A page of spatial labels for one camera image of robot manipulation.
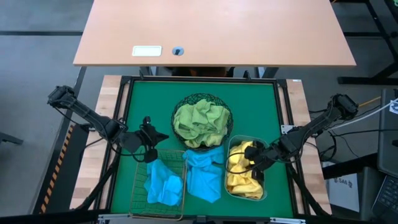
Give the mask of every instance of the green towel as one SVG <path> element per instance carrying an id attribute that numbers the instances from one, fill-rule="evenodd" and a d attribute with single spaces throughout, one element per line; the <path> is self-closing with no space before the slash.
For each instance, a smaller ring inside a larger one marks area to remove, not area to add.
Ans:
<path id="1" fill-rule="evenodd" d="M 186 139 L 188 147 L 197 148 L 201 144 L 218 146 L 228 132 L 226 122 L 229 111 L 213 102 L 200 100 L 195 105 L 183 105 L 174 115 L 174 130 Z"/>

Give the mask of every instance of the blue towel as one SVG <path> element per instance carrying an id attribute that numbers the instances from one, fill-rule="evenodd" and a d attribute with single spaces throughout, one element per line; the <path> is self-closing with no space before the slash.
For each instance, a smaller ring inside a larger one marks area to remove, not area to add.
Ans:
<path id="1" fill-rule="evenodd" d="M 183 158 L 188 158 L 188 192 L 211 203 L 217 201 L 221 197 L 221 175 L 223 170 L 212 165 L 212 162 L 224 163 L 224 146 L 208 152 L 187 150 Z"/>
<path id="2" fill-rule="evenodd" d="M 167 168 L 160 159 L 147 164 L 147 175 L 144 188 L 148 192 L 148 203 L 180 205 L 183 189 L 181 177 Z"/>

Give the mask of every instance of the desk surface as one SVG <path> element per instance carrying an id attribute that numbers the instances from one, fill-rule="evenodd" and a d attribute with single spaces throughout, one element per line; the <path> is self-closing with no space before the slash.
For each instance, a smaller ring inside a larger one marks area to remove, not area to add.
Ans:
<path id="1" fill-rule="evenodd" d="M 115 106 L 115 101 L 118 95 L 120 76 L 105 76 L 101 92 L 99 94 L 96 111 L 102 115 L 112 116 Z M 305 124 L 309 121 L 307 104 L 301 82 L 293 82 L 288 80 L 290 104 L 292 105 L 293 117 L 295 124 Z M 283 94 L 281 95 L 281 103 L 284 105 Z M 125 100 L 122 100 L 121 107 L 124 107 Z M 284 119 L 286 118 L 285 108 L 282 107 Z M 97 140 L 99 137 L 96 133 L 90 133 L 88 142 Z M 305 145 L 303 152 L 303 172 L 305 176 L 305 183 L 311 191 L 315 199 L 321 206 L 330 212 L 330 205 L 326 193 L 325 184 L 323 182 L 322 169 L 318 158 L 317 150 L 311 146 Z M 84 198 L 92 191 L 100 176 L 100 170 L 104 159 L 105 142 L 101 141 L 97 144 L 88 147 L 83 155 L 78 180 L 76 182 L 75 191 L 73 194 L 70 207 L 78 206 Z M 103 194 L 101 207 L 104 207 L 104 202 L 107 195 Z M 302 212 L 302 204 L 298 188 L 296 188 L 296 198 L 298 201 L 298 209 Z"/>
<path id="2" fill-rule="evenodd" d="M 136 45 L 162 54 L 133 57 Z M 73 63 L 355 65 L 329 0 L 95 0 Z"/>

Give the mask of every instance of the black wire basket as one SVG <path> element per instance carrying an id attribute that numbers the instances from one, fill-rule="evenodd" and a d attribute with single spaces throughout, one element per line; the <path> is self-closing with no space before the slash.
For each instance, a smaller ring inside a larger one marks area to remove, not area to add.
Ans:
<path id="1" fill-rule="evenodd" d="M 178 110 L 181 106 L 186 105 L 186 104 L 194 105 L 194 104 L 198 103 L 199 101 L 201 101 L 201 100 L 203 100 L 203 99 L 205 99 L 207 102 L 210 102 L 210 101 L 213 102 L 216 106 L 222 106 L 222 107 L 224 107 L 225 109 L 227 109 L 227 110 L 229 111 L 229 117 L 228 117 L 228 120 L 227 120 L 227 122 L 226 122 L 227 133 L 226 133 L 226 135 L 224 135 L 223 139 L 221 140 L 221 144 L 220 144 L 220 145 L 222 145 L 222 144 L 225 142 L 225 140 L 227 140 L 227 139 L 229 138 L 229 135 L 231 134 L 232 128 L 233 128 L 233 126 L 234 126 L 234 120 L 233 120 L 233 117 L 232 117 L 231 109 L 228 107 L 228 105 L 227 105 L 226 103 L 224 103 L 223 100 L 221 100 L 221 99 L 218 98 L 217 96 L 213 96 L 213 95 L 207 94 L 207 93 L 196 93 L 196 94 L 192 94 L 192 95 L 190 95 L 190 96 L 185 97 L 183 100 L 181 100 L 179 103 L 177 103 L 177 105 L 175 106 L 175 108 L 174 108 L 174 110 L 173 110 L 173 113 L 172 113 L 172 129 L 173 129 L 174 135 L 177 137 L 177 139 L 178 139 L 186 148 L 192 149 L 192 150 L 194 150 L 194 151 L 200 151 L 200 152 L 209 151 L 210 149 L 214 149 L 214 148 L 216 148 L 216 147 L 218 147 L 218 146 L 220 146 L 220 145 L 208 147 L 208 146 L 202 144 L 202 145 L 200 145 L 200 146 L 197 147 L 197 148 L 188 147 L 188 146 L 185 144 L 186 139 L 184 139 L 183 137 L 181 137 L 181 136 L 174 130 L 174 115 L 176 114 L 177 110 Z"/>

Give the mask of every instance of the green tablecloth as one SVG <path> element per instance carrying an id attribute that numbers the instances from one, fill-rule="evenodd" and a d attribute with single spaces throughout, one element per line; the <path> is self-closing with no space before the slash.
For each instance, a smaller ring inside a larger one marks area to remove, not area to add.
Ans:
<path id="1" fill-rule="evenodd" d="M 231 137 L 237 134 L 261 138 L 272 142 L 280 136 L 274 87 L 269 84 L 189 83 L 189 82 L 134 82 L 127 125 L 135 131 L 145 116 L 150 116 L 158 132 L 169 139 L 157 149 L 184 150 L 172 132 L 170 119 L 174 106 L 194 93 L 209 93 L 221 98 L 233 114 Z M 112 213 L 128 213 L 136 161 L 123 156 L 114 189 Z M 275 163 L 266 170 L 268 196 L 260 202 L 242 200 L 228 195 L 222 187 L 221 198 L 215 203 L 185 194 L 184 215 L 223 217 L 293 217 L 289 186 L 284 164 Z"/>

